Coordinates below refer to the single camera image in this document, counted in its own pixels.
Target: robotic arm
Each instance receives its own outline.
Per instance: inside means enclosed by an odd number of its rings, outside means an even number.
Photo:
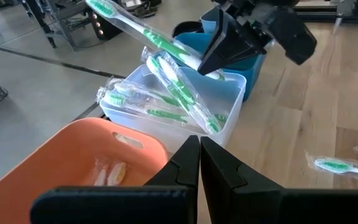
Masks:
[[[198,68],[202,75],[258,54],[272,39],[298,65],[310,58],[317,40],[295,14],[299,0],[213,0],[220,4],[213,38]]]

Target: wooden floor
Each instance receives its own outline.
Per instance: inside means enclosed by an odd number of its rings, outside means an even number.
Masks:
[[[316,172],[312,156],[358,159],[358,25],[308,24],[318,40],[302,66],[276,45],[244,103],[226,149],[278,184],[289,188],[358,189],[358,181]],[[209,223],[199,191],[199,223]]]

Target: clear plastic container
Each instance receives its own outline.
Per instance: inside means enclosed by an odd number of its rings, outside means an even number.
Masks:
[[[246,90],[246,79],[242,75],[225,73],[225,77],[233,79],[233,81],[224,82],[201,76],[192,68],[183,68],[183,71],[198,93],[203,97],[210,111],[230,111],[221,132],[217,134],[205,134],[202,130],[197,132],[179,126],[172,126],[152,118],[129,114],[120,108],[109,105],[103,100],[100,101],[100,106],[111,121],[157,138],[172,153],[175,153],[190,135],[208,136],[221,146],[225,146],[239,117],[242,98]],[[141,65],[126,80],[160,91],[163,91],[164,88],[146,65]]]

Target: basket handle hole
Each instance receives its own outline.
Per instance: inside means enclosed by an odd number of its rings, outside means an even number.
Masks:
[[[120,142],[123,142],[125,144],[128,144],[128,145],[133,146],[138,149],[144,148],[143,144],[136,139],[133,139],[131,137],[125,136],[123,134],[115,133],[115,132],[113,132],[112,135]]]

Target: translucent plastic bin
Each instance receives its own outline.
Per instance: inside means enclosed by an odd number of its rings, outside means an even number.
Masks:
[[[126,144],[115,134],[136,140]],[[160,141],[101,118],[85,118],[60,130],[0,180],[0,224],[30,223],[32,202],[59,186],[89,186],[96,159],[127,164],[122,186],[141,186],[168,162]]]
[[[198,52],[204,53],[209,41],[211,40],[211,34],[200,33],[182,33],[175,37],[176,40],[192,47]],[[260,69],[265,61],[266,55],[258,55],[255,57],[247,58],[245,60],[238,61],[231,65],[227,65],[223,68],[224,72],[240,74],[247,80],[247,88],[244,93],[243,101],[247,100],[254,88],[256,81],[259,78]],[[185,66],[184,63],[177,61],[180,65]]]
[[[236,125],[241,109],[242,98],[246,90],[246,79],[242,75],[226,73],[228,79],[233,81],[219,81],[203,77],[191,68],[183,68],[190,82],[203,97],[212,113],[227,111],[228,119],[221,132],[217,134],[203,134],[202,132],[190,131],[178,126],[161,123],[152,118],[140,117],[100,102],[106,116],[111,121],[142,131],[162,141],[169,152],[175,153],[186,141],[189,135],[209,136],[212,140],[225,146]],[[146,65],[141,65],[126,80],[149,86],[156,90],[164,90],[164,87],[155,75],[151,74]]]

